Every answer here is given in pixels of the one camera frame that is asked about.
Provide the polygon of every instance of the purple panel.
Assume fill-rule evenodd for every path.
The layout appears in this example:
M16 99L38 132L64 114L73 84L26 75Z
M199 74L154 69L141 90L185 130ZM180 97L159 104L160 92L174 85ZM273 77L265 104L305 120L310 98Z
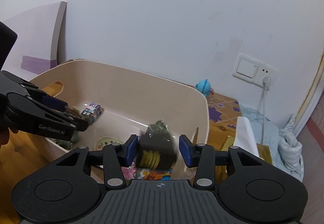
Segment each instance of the purple panel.
M21 68L35 74L41 74L57 66L57 60L44 60L30 56L23 56Z

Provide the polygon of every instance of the round plate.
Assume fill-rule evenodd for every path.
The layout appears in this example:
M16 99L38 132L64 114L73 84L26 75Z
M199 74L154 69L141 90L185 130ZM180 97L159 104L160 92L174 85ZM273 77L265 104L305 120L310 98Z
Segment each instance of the round plate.
M95 144L95 147L94 149L97 151L97 150L102 150L104 146L106 145L110 145L112 143L120 143L120 141L114 139L114 138L111 138L111 137L103 137L103 138L100 138L96 144Z

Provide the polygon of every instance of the small patterned box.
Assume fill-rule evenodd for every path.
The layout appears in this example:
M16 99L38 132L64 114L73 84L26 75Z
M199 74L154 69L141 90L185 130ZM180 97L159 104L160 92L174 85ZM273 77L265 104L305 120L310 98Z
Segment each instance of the small patterned box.
M100 104L90 103L89 106L82 111L81 115L89 124L92 124L99 117L101 112Z

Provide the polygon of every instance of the power outlet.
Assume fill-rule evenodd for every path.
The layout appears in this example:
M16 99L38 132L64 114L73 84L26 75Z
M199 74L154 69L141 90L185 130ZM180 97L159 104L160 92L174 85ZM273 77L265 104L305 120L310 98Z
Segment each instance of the power outlet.
M252 83L263 88L263 79L264 79L264 77L268 76L271 78L271 84L268 87L268 90L269 90L270 87L272 86L273 82L276 80L278 73L279 73L279 70L277 68L272 67L272 66L266 64L265 62L261 61L259 68L252 80Z

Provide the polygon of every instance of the blue round toy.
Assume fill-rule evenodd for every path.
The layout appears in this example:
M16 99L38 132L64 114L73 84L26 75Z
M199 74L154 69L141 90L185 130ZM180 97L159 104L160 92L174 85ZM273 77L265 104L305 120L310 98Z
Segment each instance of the blue round toy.
M205 97L209 94L214 94L214 90L210 87L210 83L206 80L202 80L196 84L196 90L201 92Z

